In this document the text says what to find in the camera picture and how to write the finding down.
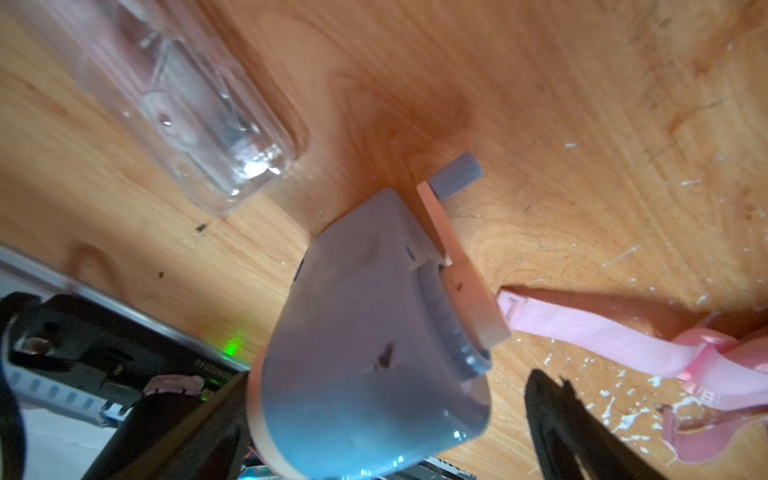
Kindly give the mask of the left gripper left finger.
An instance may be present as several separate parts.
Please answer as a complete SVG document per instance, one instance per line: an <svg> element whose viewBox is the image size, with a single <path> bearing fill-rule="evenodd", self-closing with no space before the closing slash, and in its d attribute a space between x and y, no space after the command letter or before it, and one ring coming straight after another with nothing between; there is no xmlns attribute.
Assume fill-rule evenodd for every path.
<svg viewBox="0 0 768 480"><path fill-rule="evenodd" d="M207 400L183 393L144 397L83 475L85 479L235 479L251 436L248 374Z"/></svg>

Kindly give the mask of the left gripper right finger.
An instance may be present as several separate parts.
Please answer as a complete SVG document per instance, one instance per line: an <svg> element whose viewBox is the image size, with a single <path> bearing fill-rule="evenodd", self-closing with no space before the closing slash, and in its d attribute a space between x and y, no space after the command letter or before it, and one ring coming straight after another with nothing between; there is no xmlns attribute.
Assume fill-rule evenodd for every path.
<svg viewBox="0 0 768 480"><path fill-rule="evenodd" d="M569 381L559 384L535 369L528 377L524 400L545 479L663 477L586 410Z"/></svg>

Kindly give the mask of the pink student backpack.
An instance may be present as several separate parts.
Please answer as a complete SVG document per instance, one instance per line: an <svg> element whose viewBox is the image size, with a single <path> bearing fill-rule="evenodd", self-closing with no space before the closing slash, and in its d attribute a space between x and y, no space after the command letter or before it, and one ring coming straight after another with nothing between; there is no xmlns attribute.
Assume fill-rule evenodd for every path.
<svg viewBox="0 0 768 480"><path fill-rule="evenodd" d="M511 330L564 341L653 377L675 378L702 406L730 413L730 418L684 430L675 409L663 409L663 441L682 463L711 461L740 430L767 421L765 333L737 340L693 328L666 341L595 313L508 290L499 293L497 303Z"/></svg>

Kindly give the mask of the light blue pencil sharpener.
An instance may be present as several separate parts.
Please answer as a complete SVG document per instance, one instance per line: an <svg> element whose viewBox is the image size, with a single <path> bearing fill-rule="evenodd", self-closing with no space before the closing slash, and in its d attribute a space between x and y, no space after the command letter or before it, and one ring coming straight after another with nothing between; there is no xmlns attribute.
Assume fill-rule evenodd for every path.
<svg viewBox="0 0 768 480"><path fill-rule="evenodd" d="M443 208L483 172L463 154L417 191L430 237L384 189L308 247L248 376L247 418L284 479L368 479L481 436L510 332Z"/></svg>

